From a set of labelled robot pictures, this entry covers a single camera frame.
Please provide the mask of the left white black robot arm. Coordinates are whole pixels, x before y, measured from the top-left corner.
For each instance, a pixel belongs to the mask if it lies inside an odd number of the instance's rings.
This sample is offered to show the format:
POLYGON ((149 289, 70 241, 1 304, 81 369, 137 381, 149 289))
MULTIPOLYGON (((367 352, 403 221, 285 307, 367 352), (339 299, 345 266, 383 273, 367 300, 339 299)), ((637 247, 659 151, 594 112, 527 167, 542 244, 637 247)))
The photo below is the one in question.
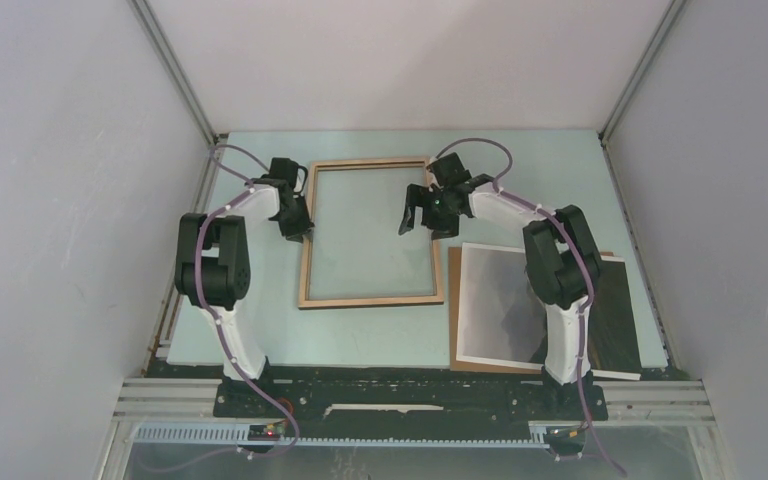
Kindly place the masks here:
POLYGON ((237 402, 252 416, 272 411, 276 390, 258 379, 267 355, 253 322, 242 313, 252 277, 248 230, 274 222, 287 241, 301 243, 310 237, 314 223, 303 195, 308 178, 306 167, 275 157, 264 175, 246 180, 241 194, 210 213, 187 213, 179 221, 175 288, 211 322, 224 355, 224 375, 249 379, 237 402))

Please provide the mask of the wooden picture frame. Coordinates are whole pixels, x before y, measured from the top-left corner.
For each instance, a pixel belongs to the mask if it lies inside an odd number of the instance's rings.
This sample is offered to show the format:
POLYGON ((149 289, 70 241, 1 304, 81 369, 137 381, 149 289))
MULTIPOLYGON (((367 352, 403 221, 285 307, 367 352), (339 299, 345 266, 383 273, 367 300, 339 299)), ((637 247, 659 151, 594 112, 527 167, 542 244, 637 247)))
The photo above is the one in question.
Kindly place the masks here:
POLYGON ((427 186, 426 157, 318 161, 308 206, 316 227, 302 249, 302 310, 440 305, 438 241, 403 238, 405 189, 427 186))

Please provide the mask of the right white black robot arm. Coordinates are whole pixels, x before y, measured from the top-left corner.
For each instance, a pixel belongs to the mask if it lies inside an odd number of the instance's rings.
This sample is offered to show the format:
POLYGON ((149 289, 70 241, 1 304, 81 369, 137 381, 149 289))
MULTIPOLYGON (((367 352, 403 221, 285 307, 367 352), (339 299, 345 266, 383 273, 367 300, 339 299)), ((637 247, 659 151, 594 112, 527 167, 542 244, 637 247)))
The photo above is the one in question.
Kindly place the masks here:
POLYGON ((453 238, 463 217, 490 221, 521 233, 525 273, 547 313, 543 369, 554 383, 541 392, 545 411, 566 418, 582 403, 574 383, 591 367, 588 322, 603 261, 584 212, 575 205, 549 209, 505 189, 487 174, 472 175, 455 153, 431 161, 428 186, 406 188, 398 232, 421 224, 435 240, 453 238))

